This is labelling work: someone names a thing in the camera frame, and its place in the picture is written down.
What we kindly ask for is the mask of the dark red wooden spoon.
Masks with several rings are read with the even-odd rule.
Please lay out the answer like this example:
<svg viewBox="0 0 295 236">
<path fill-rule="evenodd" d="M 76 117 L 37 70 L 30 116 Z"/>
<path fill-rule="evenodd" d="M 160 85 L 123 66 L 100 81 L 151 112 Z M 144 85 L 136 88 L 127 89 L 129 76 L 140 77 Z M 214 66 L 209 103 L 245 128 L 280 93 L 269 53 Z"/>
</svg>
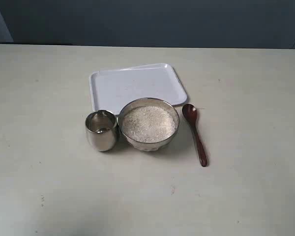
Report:
<svg viewBox="0 0 295 236">
<path fill-rule="evenodd" d="M 208 165 L 207 155 L 197 130 L 197 121 L 198 121 L 197 109 L 192 104 L 185 104 L 182 107 L 182 114 L 184 118 L 186 119 L 186 121 L 188 122 L 191 128 L 191 131 L 193 133 L 194 141 L 198 151 L 200 165 L 202 167 L 206 167 Z"/>
</svg>

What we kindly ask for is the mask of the wide steel rice bowl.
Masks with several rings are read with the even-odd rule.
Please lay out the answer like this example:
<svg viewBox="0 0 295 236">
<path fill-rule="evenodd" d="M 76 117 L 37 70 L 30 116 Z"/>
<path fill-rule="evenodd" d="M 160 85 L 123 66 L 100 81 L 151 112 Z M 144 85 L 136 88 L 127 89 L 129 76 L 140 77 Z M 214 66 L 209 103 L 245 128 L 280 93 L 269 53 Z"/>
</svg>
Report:
<svg viewBox="0 0 295 236">
<path fill-rule="evenodd" d="M 171 135 L 169 138 L 157 142 L 157 143 L 141 143 L 141 142 L 137 142 L 133 139 L 131 139 L 130 137 L 128 137 L 126 134 L 124 134 L 123 130 L 122 130 L 122 123 L 123 123 L 123 119 L 124 116 L 129 113 L 131 110 L 138 108 L 138 107 L 145 107 L 145 106 L 156 106 L 159 108 L 164 109 L 165 111 L 167 111 L 172 118 L 175 121 L 176 124 L 176 129 L 173 135 Z M 124 136 L 124 138 L 126 139 L 126 141 L 132 145 L 134 148 L 141 150 L 141 151 L 157 151 L 160 148 L 166 146 L 167 144 L 169 144 L 171 142 L 171 140 L 174 138 L 174 136 L 176 135 L 176 133 L 178 132 L 178 128 L 179 128 L 179 123 L 180 123 L 180 119 L 179 119 L 179 115 L 176 111 L 176 109 L 169 104 L 166 101 L 163 101 L 161 99 L 157 99 L 157 98 L 140 98 L 140 99 L 136 99 L 130 103 L 128 103 L 121 111 L 120 114 L 118 115 L 118 125 L 120 128 L 120 132 L 121 134 Z"/>
</svg>

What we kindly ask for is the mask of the small metal cup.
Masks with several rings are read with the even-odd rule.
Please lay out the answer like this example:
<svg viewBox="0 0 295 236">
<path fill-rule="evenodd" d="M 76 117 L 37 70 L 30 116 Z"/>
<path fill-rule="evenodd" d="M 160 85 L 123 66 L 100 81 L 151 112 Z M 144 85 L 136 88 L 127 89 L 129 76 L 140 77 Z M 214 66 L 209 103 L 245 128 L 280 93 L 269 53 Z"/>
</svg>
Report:
<svg viewBox="0 0 295 236">
<path fill-rule="evenodd" d="M 85 128 L 89 144 L 97 151 L 109 151 L 119 140 L 118 122 L 110 111 L 97 110 L 89 114 Z"/>
</svg>

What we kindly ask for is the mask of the white rectangular plastic tray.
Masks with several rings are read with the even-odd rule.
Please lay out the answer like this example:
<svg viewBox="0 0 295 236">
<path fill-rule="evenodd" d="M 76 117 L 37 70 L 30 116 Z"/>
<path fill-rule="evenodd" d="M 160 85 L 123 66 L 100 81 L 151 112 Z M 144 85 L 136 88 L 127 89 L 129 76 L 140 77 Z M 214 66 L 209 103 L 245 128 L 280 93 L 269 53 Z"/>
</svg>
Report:
<svg viewBox="0 0 295 236">
<path fill-rule="evenodd" d="M 173 106 L 188 99 L 174 68 L 167 63 L 95 71 L 89 76 L 89 88 L 92 110 L 108 110 L 114 115 L 140 98 L 158 98 Z"/>
</svg>

